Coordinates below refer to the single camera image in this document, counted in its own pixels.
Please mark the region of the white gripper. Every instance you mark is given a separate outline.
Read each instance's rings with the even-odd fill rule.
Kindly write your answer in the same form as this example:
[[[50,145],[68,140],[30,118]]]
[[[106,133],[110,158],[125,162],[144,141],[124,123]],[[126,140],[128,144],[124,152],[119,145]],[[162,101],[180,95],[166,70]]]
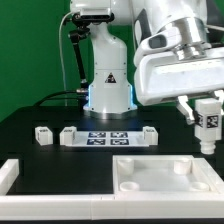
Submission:
[[[205,58],[180,61],[173,50],[181,40],[177,28],[144,39],[134,55],[134,85],[137,100],[144,106],[177,98],[176,108],[193,125],[187,96],[215,91],[215,99],[224,104],[224,47],[207,49]]]

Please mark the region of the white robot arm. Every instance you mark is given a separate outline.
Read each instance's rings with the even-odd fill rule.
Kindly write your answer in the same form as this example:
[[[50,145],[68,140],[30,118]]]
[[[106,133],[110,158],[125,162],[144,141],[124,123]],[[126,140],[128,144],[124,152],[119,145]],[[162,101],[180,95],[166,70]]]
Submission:
[[[84,111],[120,119],[174,101],[195,122],[190,98],[224,102],[224,17],[214,0],[71,0],[75,38],[90,37],[94,79]]]

